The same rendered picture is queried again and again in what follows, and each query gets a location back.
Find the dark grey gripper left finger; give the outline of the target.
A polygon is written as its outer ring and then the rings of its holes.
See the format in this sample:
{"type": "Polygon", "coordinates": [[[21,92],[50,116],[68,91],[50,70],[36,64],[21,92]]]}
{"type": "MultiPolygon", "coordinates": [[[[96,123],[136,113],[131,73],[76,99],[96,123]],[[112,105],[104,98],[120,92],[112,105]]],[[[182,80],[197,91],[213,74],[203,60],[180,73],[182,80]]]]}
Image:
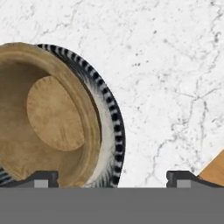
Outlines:
{"type": "Polygon", "coordinates": [[[35,171],[28,178],[11,182],[3,187],[31,187],[31,188],[50,188],[58,187],[59,173],[57,171],[35,171]]]}

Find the white bowl with black stripes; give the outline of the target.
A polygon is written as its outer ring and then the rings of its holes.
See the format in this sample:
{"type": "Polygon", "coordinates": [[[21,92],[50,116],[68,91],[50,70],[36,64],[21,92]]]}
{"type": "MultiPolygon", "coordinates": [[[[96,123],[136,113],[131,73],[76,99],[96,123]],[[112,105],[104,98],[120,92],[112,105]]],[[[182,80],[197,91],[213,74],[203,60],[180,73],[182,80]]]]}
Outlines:
{"type": "MultiPolygon", "coordinates": [[[[37,44],[64,62],[93,97],[101,123],[99,162],[90,180],[77,187],[116,187],[123,168],[125,132],[121,111],[116,99],[99,73],[80,55],[64,47],[37,44]]],[[[0,166],[0,187],[19,180],[13,179],[0,166]]]]}

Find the light wooden board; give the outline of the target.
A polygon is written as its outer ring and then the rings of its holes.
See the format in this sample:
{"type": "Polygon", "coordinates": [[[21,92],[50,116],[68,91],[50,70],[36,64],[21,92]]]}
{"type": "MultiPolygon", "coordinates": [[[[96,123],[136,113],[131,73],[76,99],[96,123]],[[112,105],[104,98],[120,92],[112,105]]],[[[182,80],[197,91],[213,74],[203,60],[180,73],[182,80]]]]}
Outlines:
{"type": "Polygon", "coordinates": [[[200,179],[224,186],[224,150],[220,152],[198,175],[200,179]]]}

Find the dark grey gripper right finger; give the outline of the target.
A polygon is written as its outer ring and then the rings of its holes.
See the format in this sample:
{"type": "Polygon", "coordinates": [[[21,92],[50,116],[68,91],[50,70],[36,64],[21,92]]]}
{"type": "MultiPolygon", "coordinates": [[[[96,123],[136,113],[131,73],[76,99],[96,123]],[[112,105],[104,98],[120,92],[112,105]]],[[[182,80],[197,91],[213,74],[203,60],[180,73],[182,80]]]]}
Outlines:
{"type": "Polygon", "coordinates": [[[168,171],[166,178],[167,188],[193,188],[198,186],[221,188],[221,185],[198,178],[190,171],[168,171]]]}

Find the brown wooden bowl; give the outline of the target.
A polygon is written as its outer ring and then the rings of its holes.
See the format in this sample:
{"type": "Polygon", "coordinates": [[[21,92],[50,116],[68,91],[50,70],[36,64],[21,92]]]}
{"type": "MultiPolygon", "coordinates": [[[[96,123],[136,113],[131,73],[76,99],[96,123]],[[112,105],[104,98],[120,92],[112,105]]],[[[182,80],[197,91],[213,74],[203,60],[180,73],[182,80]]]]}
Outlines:
{"type": "Polygon", "coordinates": [[[0,166],[15,180],[56,171],[84,186],[99,162],[93,97],[68,66],[35,45],[0,45],[0,166]]]}

